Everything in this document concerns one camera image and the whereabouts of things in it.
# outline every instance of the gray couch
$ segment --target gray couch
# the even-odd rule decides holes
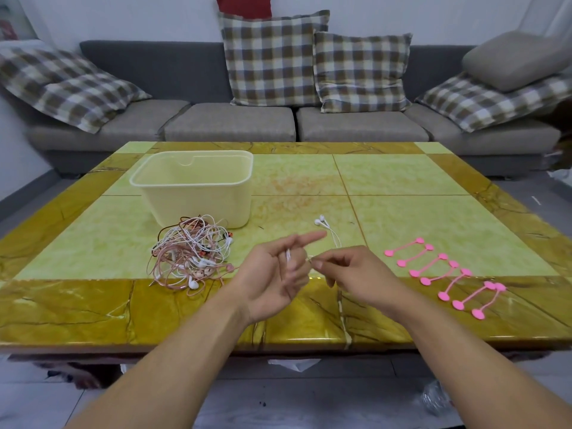
[[[412,46],[404,87],[413,101],[461,71],[469,46]],[[538,168],[560,132],[521,119],[472,134],[414,104],[404,113],[321,114],[319,108],[238,107],[222,43],[86,41],[97,66],[153,95],[131,104],[98,134],[27,117],[29,141],[60,172],[89,171],[128,141],[438,141],[486,175]]]

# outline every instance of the clear plastic bag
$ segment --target clear plastic bag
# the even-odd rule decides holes
[[[443,415],[454,408],[451,398],[439,380],[434,380],[425,386],[421,394],[421,402],[429,413],[436,416]]]

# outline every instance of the sofa backrest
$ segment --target sofa backrest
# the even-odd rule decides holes
[[[231,86],[220,42],[85,41],[85,57],[118,78],[131,81],[155,99],[190,103],[230,102]],[[413,45],[403,77],[407,97],[461,72],[472,46]]]

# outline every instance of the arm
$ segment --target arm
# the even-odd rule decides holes
[[[304,246],[325,235],[293,235],[254,247],[228,285],[66,427],[191,427],[240,334],[292,301],[311,270]]]
[[[469,428],[570,427],[568,404],[404,285],[366,247],[326,252],[312,265],[329,285],[337,282],[407,329]]]

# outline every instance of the plastic bin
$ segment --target plastic bin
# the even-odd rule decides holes
[[[163,226],[181,217],[211,215],[227,228],[250,216],[254,156],[242,150],[161,152],[149,157],[129,183],[141,189]]]

